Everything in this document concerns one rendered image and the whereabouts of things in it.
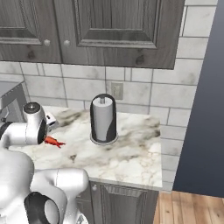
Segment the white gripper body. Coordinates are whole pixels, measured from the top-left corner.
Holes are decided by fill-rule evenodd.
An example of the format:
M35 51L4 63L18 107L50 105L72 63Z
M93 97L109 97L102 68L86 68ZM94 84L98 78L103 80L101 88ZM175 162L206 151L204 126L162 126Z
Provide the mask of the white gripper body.
M51 132L52 130L55 130L59 126L59 122L54 116L47 115L46 126L47 126L47 130Z

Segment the red fish-shaped food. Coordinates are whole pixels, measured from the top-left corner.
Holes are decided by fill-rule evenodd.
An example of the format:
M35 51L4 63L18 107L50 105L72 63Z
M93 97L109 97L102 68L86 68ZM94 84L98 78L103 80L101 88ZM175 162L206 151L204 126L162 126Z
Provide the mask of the red fish-shaped food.
M59 142L57 139L51 137L51 136L47 136L44 140L44 143L45 144L51 144L51 145L55 145L57 146L58 148L61 146L61 145L65 145L65 143L62 143L62 142Z

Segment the dark blue-grey fridge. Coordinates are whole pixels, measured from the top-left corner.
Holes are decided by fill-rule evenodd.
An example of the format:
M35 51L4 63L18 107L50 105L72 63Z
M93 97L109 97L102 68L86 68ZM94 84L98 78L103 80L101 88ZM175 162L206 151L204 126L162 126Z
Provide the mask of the dark blue-grey fridge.
M224 198L224 0L218 0L172 188Z

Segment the grey appliance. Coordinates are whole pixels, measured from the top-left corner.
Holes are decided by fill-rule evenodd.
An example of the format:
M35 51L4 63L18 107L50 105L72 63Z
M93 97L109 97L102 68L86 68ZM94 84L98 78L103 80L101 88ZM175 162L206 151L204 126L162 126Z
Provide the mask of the grey appliance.
M23 123L25 92L21 82L0 81L0 122Z

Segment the black paper towel holder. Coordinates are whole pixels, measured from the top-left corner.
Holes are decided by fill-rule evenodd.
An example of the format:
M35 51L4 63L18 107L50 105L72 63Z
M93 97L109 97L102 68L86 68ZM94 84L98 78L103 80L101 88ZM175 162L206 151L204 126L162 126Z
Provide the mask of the black paper towel holder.
M116 101L110 94L98 94L90 104L90 139L93 143L107 145L118 138L116 130Z

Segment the grey wood base cupboard door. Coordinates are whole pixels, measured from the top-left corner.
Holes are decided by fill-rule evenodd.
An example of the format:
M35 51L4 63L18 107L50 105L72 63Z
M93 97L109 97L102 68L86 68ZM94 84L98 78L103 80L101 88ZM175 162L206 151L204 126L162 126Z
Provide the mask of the grey wood base cupboard door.
M101 185L102 224L153 224L158 191Z
M97 185L96 191L92 190L93 185ZM102 224L100 186L97 182L90 181L87 189L80 193L76 200L78 208L85 215L89 224Z

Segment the narrow grey wood cupboard door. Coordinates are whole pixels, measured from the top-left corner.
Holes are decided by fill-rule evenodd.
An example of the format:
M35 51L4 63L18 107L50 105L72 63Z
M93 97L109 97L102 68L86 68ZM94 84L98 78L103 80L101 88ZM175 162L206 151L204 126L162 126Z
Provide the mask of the narrow grey wood cupboard door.
M61 62L53 0L0 0L0 60Z

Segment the wide grey wood cupboard door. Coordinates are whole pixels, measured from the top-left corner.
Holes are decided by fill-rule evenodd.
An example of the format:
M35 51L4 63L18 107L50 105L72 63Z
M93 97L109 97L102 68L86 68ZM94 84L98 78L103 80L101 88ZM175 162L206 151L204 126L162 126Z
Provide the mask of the wide grey wood cupboard door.
M54 0L61 60L173 69L184 5L185 0Z

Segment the grey wall socket plate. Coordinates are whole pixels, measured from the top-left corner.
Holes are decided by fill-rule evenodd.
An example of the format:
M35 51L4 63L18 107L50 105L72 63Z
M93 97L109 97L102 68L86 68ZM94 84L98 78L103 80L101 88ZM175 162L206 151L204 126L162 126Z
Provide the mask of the grey wall socket plate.
M111 83L111 94L116 100L122 100L123 99L123 84L112 82Z

